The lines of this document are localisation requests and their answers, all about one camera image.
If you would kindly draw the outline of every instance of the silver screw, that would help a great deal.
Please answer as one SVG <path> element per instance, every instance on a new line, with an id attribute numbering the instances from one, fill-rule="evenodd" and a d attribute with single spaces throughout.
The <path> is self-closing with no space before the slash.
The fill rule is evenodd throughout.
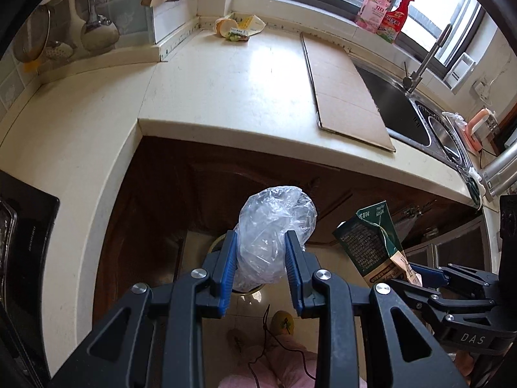
<path id="1" fill-rule="evenodd" d="M 320 280 L 328 280 L 330 277 L 332 277 L 332 274 L 329 270 L 322 268 L 316 272 L 316 277 Z"/>
<path id="2" fill-rule="evenodd" d="M 195 279 L 204 279 L 207 274 L 204 268 L 195 268 L 190 272 L 190 275 Z"/>
<path id="3" fill-rule="evenodd" d="M 391 292 L 391 287 L 389 287 L 386 283 L 379 283 L 375 286 L 375 290 L 382 295 L 387 295 Z"/>
<path id="4" fill-rule="evenodd" d="M 131 287 L 131 292 L 137 295 L 141 295 L 147 291 L 147 285 L 145 283 L 137 283 Z"/>

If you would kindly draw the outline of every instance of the white countertop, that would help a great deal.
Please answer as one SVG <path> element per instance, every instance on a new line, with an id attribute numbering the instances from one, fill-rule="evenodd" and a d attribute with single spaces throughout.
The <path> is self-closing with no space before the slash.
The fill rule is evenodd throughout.
<path id="1" fill-rule="evenodd" d="M 105 229 L 142 135 L 289 156 L 470 204 L 456 171 L 402 142 L 393 140 L 392 154 L 320 130 L 293 33 L 265 30 L 234 44 L 201 31 L 169 62 L 43 85 L 0 146 L 0 169 L 61 201 L 42 293 L 52 374 L 90 330 Z"/>

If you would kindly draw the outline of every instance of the kitchen sink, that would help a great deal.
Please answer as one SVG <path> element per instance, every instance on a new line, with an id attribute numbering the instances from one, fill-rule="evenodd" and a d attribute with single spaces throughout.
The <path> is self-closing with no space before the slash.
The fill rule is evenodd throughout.
<path id="1" fill-rule="evenodd" d="M 418 90 L 406 92 L 400 79 L 370 64 L 356 59 L 353 63 L 391 137 L 451 167 L 469 168 L 470 160 L 454 127 L 433 102 Z"/>
<path id="2" fill-rule="evenodd" d="M 431 139 L 406 91 L 390 77 L 356 66 L 387 128 L 423 146 Z"/>

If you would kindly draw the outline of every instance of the red spray bottle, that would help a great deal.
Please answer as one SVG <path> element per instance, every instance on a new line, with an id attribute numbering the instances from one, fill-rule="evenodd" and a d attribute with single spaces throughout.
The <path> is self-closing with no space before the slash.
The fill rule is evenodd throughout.
<path id="1" fill-rule="evenodd" d="M 402 0 L 395 10 L 386 13 L 377 30 L 377 35 L 392 44 L 406 23 L 409 3 L 412 1 L 414 0 Z"/>

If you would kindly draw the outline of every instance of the tile floor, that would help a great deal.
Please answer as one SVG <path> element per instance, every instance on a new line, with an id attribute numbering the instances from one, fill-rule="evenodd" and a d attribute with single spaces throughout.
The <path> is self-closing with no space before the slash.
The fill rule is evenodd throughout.
<path id="1" fill-rule="evenodd" d="M 215 238 L 207 235 L 189 232 L 185 243 L 182 261 L 182 273 L 201 266 L 208 248 Z M 316 254 L 323 268 L 336 273 L 350 283 L 365 285 L 363 279 L 350 262 L 344 251 L 338 246 L 321 248 L 307 246 L 307 251 Z M 226 333 L 232 328 L 245 331 L 250 339 L 261 345 L 264 342 L 262 317 L 268 305 L 271 305 L 269 318 L 277 310 L 285 310 L 295 317 L 294 337 L 309 350 L 317 351 L 319 321 L 317 319 L 303 320 L 296 316 L 296 311 L 290 300 L 287 279 L 266 285 L 262 290 L 248 296 L 232 295 L 226 316 L 221 320 L 203 320 L 203 354 L 205 358 L 205 386 L 217 388 L 219 381 L 231 372 L 236 359 L 228 346 Z M 356 319 L 356 328 L 360 323 Z M 365 379 L 363 338 L 358 333 L 359 369 Z"/>

